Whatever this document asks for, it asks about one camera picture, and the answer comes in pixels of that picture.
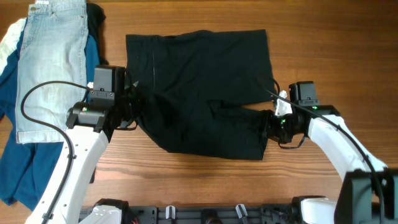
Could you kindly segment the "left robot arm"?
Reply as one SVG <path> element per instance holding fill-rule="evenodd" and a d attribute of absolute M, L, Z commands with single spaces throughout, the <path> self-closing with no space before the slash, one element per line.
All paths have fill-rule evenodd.
<path fill-rule="evenodd" d="M 27 223 L 78 223 L 96 165 L 115 130 L 133 131 L 145 105 L 128 69 L 98 65 L 85 97 L 68 110 L 63 149 Z"/>

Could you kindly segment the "black shorts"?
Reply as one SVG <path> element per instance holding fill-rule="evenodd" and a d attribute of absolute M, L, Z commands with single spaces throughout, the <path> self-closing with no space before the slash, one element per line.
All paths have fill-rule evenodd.
<path fill-rule="evenodd" d="M 127 69 L 146 105 L 140 128 L 162 149 L 260 160 L 275 92 L 264 30 L 126 36 Z"/>

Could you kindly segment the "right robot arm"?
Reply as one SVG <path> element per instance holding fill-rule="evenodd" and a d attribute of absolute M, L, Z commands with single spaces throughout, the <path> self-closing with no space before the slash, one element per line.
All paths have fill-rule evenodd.
<path fill-rule="evenodd" d="M 397 169 L 372 155 L 351 133 L 332 105 L 321 105 L 313 82 L 270 92 L 275 109 L 266 111 L 265 132 L 291 150 L 295 135 L 314 142 L 343 181 L 338 200 L 294 197 L 288 223 L 397 223 Z"/>

